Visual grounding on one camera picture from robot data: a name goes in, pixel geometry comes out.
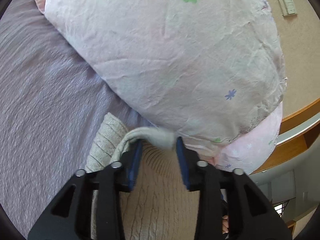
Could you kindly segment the person's right hand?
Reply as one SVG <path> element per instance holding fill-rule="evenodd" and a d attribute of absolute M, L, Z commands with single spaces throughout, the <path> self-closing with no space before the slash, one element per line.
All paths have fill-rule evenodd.
<path fill-rule="evenodd" d="M 222 233 L 228 233 L 229 232 L 229 221 L 228 221 L 228 215 L 225 215 L 222 217 Z"/>

